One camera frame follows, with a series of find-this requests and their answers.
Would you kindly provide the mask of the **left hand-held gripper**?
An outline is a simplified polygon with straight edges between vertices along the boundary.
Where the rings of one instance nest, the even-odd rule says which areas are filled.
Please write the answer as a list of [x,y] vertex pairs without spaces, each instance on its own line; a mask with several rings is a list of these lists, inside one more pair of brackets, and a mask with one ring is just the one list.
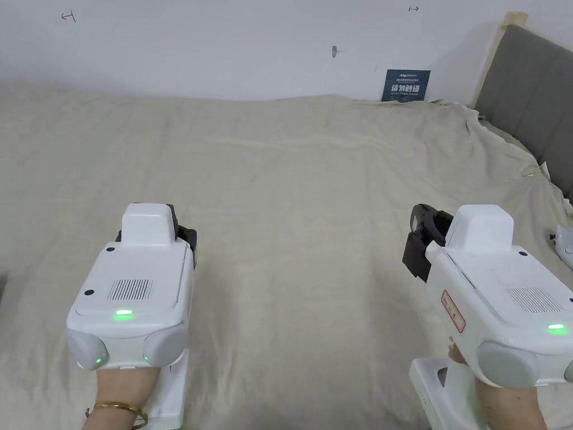
[[68,348],[86,371],[159,367],[146,412],[183,419],[197,233],[163,203],[132,203],[67,316]]

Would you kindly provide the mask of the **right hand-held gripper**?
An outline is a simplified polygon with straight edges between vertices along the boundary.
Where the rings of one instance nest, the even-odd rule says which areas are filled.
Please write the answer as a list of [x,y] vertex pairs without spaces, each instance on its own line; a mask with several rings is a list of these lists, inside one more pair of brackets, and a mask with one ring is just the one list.
[[455,215],[417,204],[410,225],[402,261],[465,359],[411,363],[432,429],[487,429],[476,380],[508,389],[572,382],[572,292],[514,245],[510,214],[492,204]]

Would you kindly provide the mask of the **person's right hand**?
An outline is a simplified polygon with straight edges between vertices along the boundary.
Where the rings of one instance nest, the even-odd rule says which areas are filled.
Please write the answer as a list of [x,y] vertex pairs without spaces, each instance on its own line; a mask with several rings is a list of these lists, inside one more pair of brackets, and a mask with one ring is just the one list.
[[475,378],[475,393],[489,429],[547,429],[538,389],[493,387]]

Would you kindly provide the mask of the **person's left hand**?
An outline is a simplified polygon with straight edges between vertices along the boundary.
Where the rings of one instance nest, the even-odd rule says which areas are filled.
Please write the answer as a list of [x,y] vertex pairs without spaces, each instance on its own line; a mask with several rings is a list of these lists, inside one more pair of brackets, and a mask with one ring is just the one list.
[[156,389],[161,368],[105,369],[96,372],[98,403],[144,408]]

